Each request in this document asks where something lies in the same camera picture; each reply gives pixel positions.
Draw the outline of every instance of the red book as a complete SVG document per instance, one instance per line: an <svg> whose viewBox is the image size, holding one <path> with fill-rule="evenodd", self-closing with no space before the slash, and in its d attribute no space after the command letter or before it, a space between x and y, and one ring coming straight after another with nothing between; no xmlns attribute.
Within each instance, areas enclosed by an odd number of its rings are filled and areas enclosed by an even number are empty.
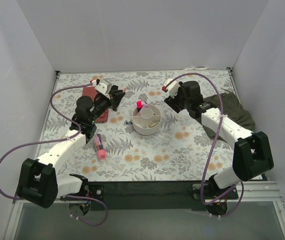
<svg viewBox="0 0 285 240"><path fill-rule="evenodd" d="M89 96L94 101L97 91L94 86L84 87L82 89L83 96ZM95 121L95 123L104 123L108 120L108 109Z"/></svg>

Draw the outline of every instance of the green cloth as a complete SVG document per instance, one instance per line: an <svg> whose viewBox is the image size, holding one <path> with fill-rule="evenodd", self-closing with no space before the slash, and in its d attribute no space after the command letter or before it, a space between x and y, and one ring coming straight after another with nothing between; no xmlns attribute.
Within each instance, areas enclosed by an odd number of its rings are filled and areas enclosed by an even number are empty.
<svg viewBox="0 0 285 240"><path fill-rule="evenodd" d="M239 124L245 129L253 131L255 128L255 122L252 119L249 111L244 110L243 106L239 102L238 98L233 92L221 93L220 94L223 104L223 114L228 115L228 117L233 120L235 123ZM217 95L210 96L204 99L205 102L211 102L217 108L220 107L219 100ZM208 137L211 139L215 138L216 133L210 128L203 126Z"/></svg>

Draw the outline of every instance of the table surface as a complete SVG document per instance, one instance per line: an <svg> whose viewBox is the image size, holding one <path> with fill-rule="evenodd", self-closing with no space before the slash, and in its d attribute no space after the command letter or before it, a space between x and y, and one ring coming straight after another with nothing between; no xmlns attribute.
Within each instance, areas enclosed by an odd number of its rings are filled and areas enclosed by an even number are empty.
<svg viewBox="0 0 285 240"><path fill-rule="evenodd" d="M59 170L58 177L71 173L80 174L89 181L180 181L201 180L204 166L212 144L203 127L189 117L186 110L175 113L164 103L167 94L161 87L168 78L187 73L179 71L143 72L102 72L61 74L56 90L83 85L91 79L99 78L127 88L117 112L109 110L108 122L97 123L97 131L102 135L107 158L99 160L91 140L79 149ZM226 70L202 70L200 73L210 78L220 93L234 92ZM183 82L199 82L204 98L215 94L213 87L203 78L188 75ZM68 117L75 112L76 100L82 95L82 88L61 92L54 98L54 105ZM133 125L126 124L137 100L145 99L161 111L161 128L150 136L137 133ZM42 140L62 138L70 123L50 109ZM43 144L39 154L48 151L53 144ZM218 141L214 149L206 175L222 171L232 165L233 151L224 141Z"/></svg>

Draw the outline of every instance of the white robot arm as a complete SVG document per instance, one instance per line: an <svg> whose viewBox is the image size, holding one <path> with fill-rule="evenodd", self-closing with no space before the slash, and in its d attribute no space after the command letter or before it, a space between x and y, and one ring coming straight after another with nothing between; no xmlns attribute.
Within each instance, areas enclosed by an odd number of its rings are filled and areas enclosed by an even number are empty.
<svg viewBox="0 0 285 240"><path fill-rule="evenodd" d="M56 198L69 195L82 195L85 183L88 180L77 174L57 179L57 173L64 163L81 147L85 146L94 136L97 129L95 120L108 108L116 111L124 97L125 92L111 85L105 80L92 80L92 85L97 90L94 101L89 96L82 96L77 100L77 107L72 120L81 126L81 133L75 135L79 128L72 123L65 135L66 141L53 146L49 151L23 162L17 188L17 195L32 203L48 208Z"/></svg>
<svg viewBox="0 0 285 240"><path fill-rule="evenodd" d="M162 88L170 95L165 103L177 113L186 109L193 119L216 133L220 110L212 103L204 102L198 82L171 81L167 80ZM208 188L212 196L218 196L221 190L249 181L274 167L269 140L263 132L254 133L223 116L219 136L233 149L233 162L231 167L209 178Z"/></svg>

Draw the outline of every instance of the red tip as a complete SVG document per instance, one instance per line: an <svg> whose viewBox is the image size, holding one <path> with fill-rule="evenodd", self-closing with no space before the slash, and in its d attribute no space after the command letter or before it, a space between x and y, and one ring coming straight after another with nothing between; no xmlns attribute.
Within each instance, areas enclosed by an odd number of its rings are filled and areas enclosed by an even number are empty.
<svg viewBox="0 0 285 240"><path fill-rule="evenodd" d="M141 109L143 107L142 101L137 101L137 108Z"/></svg>

